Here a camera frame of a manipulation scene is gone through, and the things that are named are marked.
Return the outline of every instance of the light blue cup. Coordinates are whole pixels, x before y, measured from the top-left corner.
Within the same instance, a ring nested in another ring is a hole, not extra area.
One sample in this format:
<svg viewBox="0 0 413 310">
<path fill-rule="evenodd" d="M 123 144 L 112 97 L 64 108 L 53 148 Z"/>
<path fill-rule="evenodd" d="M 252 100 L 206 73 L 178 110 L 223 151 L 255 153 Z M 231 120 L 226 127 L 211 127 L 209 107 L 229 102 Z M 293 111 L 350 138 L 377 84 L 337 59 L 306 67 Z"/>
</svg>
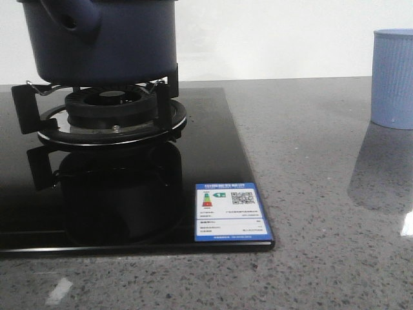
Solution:
<svg viewBox="0 0 413 310">
<path fill-rule="evenodd" d="M 413 129 L 413 29 L 374 32 L 371 120 Z"/>
</svg>

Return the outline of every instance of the blue label border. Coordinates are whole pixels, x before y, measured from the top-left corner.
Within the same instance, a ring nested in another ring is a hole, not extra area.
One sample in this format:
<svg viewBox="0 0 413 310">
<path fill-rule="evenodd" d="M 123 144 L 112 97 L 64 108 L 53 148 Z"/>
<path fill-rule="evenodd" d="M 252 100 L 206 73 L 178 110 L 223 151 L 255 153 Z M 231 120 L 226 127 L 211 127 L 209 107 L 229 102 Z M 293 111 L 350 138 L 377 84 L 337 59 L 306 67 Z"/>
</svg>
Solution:
<svg viewBox="0 0 413 310">
<path fill-rule="evenodd" d="M 198 236 L 197 235 L 197 194 L 198 190 L 216 190 L 216 189 L 252 189 L 254 190 L 258 207 L 262 214 L 262 220 L 264 221 L 265 228 L 267 230 L 266 234 L 228 234 L 228 235 L 208 235 L 208 236 Z M 263 205 L 261 203 L 261 198 L 259 197 L 257 187 L 254 183 L 205 183 L 205 184 L 196 184 L 195 186 L 195 241 L 196 242 L 228 242 L 228 241 L 263 241 L 263 240 L 273 240 L 270 226 L 265 216 L 263 210 Z"/>
</svg>

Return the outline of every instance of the dark blue pot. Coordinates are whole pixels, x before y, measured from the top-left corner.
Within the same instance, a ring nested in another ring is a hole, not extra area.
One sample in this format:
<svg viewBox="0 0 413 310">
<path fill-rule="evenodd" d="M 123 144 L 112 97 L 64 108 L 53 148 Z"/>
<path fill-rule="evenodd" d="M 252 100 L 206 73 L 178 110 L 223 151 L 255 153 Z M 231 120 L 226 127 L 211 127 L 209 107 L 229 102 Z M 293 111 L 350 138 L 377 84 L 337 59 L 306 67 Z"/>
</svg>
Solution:
<svg viewBox="0 0 413 310">
<path fill-rule="evenodd" d="M 126 85 L 176 69 L 175 0 L 19 0 L 37 72 L 68 86 Z"/>
</svg>

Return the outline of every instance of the stove burner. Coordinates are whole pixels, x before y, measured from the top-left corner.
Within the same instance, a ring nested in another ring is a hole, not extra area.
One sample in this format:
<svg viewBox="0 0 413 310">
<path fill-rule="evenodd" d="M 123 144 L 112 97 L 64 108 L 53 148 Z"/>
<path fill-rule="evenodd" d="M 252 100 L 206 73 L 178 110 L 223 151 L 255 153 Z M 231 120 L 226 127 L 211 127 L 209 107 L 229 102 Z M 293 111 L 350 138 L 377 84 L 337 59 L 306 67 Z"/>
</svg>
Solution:
<svg viewBox="0 0 413 310">
<path fill-rule="evenodd" d="M 118 145 L 175 141 L 186 125 L 186 110 L 172 100 L 177 81 L 116 87 L 74 88 L 65 105 L 41 116 L 36 94 L 49 95 L 51 85 L 12 87 L 21 132 L 36 132 L 45 145 L 61 150 L 102 149 Z"/>
<path fill-rule="evenodd" d="M 73 92 L 65 98 L 69 124 L 88 129 L 129 127 L 157 116 L 156 94 L 141 87 L 94 87 Z"/>
</svg>

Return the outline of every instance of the countertop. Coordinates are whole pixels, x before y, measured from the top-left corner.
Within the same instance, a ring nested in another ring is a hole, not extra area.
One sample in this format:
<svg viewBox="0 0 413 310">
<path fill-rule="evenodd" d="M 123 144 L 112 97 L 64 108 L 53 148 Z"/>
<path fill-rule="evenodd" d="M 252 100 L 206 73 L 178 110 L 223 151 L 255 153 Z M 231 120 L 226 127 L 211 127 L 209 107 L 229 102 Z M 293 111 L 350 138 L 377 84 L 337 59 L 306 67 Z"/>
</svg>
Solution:
<svg viewBox="0 0 413 310">
<path fill-rule="evenodd" d="M 276 248 L 1 260 L 0 308 L 412 309 L 413 131 L 370 123 L 370 84 L 181 82 L 224 88 Z"/>
</svg>

